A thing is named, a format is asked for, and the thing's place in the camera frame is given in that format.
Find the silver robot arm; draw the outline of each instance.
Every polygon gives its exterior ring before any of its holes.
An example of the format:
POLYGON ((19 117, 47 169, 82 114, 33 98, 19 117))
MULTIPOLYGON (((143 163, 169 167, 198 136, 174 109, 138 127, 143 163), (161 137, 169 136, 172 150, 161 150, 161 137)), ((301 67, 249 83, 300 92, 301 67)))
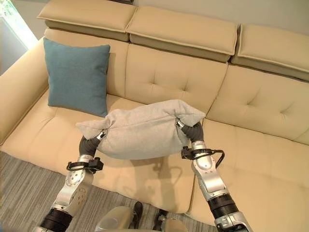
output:
POLYGON ((103 169, 100 158, 94 158, 94 156, 106 133, 103 130, 93 139, 86 140, 84 137, 81 139, 80 156, 77 162, 68 163, 67 170, 69 172, 63 188, 57 195, 49 213, 40 225, 33 229, 33 232, 64 232, 68 228, 73 217, 86 201, 88 189, 93 181, 93 174, 103 169))
POLYGON ((180 120, 176 120, 176 125, 191 139, 192 148, 184 147, 182 158, 193 160, 192 170, 197 176, 199 187, 215 218, 217 230, 219 232, 253 232, 216 170, 224 158, 224 152, 206 148, 203 128, 199 122, 193 127, 188 127, 180 120), (222 154, 217 163, 212 157, 215 153, 222 154))

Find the floor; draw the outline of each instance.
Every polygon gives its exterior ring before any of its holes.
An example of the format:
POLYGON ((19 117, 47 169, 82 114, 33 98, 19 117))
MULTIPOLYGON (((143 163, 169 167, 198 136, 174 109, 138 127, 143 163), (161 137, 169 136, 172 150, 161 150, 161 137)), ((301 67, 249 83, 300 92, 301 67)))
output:
MULTIPOLYGON (((30 232, 40 223, 64 184, 59 173, 21 161, 6 153, 1 156, 1 214, 5 232, 30 232)), ((73 218, 67 232, 92 232, 97 222, 112 208, 133 207, 135 200, 92 186, 83 210, 73 218)), ((152 229, 158 209, 143 204, 140 227, 152 229)), ((216 228, 186 215, 169 213, 168 217, 183 221, 189 232, 216 232, 216 228)))

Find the window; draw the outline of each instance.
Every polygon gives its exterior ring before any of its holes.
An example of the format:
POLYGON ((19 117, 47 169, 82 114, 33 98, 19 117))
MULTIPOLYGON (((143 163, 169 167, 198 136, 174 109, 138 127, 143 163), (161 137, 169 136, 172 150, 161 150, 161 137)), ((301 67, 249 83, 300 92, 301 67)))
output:
POLYGON ((13 3, 10 0, 0 0, 0 3, 0 16, 3 17, 5 22, 10 26, 26 48, 32 48, 38 42, 38 39, 29 29, 28 25, 20 16, 13 3))

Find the blue throw pillow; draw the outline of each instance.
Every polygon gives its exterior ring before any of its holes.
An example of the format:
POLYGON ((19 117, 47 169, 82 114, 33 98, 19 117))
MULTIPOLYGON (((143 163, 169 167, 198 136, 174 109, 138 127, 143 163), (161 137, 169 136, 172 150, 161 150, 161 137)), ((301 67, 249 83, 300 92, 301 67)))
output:
POLYGON ((109 45, 71 47, 44 38, 48 105, 105 117, 109 45))

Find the sofa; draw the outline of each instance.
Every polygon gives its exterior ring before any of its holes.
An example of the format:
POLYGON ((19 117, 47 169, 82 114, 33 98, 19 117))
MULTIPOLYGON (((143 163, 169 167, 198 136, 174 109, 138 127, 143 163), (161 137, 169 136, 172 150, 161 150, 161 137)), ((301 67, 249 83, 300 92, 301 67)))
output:
MULTIPOLYGON (((255 232, 309 231, 309 36, 107 0, 51 0, 38 18, 50 40, 111 46, 108 112, 170 99, 205 112, 205 143, 225 151, 218 171, 255 232)), ((47 105, 44 54, 40 39, 1 76, 1 150, 66 175, 75 124, 102 118, 47 105)), ((96 156, 93 185, 214 225, 180 154, 96 156)))

